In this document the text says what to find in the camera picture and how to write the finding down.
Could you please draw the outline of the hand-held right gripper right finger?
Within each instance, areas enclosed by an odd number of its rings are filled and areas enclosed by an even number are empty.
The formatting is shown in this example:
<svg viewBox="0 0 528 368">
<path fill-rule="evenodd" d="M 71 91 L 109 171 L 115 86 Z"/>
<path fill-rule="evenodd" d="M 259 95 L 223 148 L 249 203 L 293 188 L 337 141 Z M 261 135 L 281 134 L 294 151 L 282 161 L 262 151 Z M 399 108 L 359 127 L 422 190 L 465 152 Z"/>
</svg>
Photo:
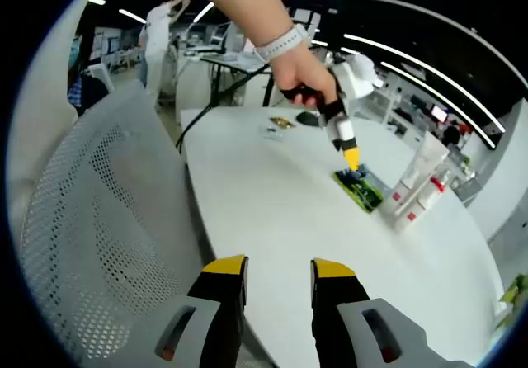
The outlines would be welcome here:
<svg viewBox="0 0 528 368">
<path fill-rule="evenodd" d="M 310 262 L 312 334 L 321 367 L 468 367 L 427 344 L 425 331 L 389 302 L 371 299 L 356 273 Z"/>
</svg>

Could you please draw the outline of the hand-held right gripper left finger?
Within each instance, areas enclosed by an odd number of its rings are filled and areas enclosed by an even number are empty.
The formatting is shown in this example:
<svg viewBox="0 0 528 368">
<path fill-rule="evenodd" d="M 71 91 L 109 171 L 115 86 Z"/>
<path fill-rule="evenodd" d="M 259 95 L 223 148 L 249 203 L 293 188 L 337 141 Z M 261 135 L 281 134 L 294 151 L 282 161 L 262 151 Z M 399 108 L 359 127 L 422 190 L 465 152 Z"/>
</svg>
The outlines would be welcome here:
<svg viewBox="0 0 528 368">
<path fill-rule="evenodd" d="M 235 367 L 243 337 L 248 257 L 206 265 L 189 292 L 141 318 L 125 345 L 83 367 Z"/>
</svg>

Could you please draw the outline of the person's left hand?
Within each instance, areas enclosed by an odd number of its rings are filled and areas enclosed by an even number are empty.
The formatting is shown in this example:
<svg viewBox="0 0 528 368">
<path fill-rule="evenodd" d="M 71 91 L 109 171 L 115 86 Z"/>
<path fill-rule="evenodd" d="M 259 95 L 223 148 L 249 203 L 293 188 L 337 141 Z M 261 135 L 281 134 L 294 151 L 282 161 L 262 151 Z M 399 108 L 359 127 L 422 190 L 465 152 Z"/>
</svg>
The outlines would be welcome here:
<svg viewBox="0 0 528 368">
<path fill-rule="evenodd" d="M 321 92 L 326 104 L 337 100 L 334 77 L 305 43 L 275 57 L 271 61 L 271 70 L 280 90 L 289 91 L 305 85 Z"/>
</svg>

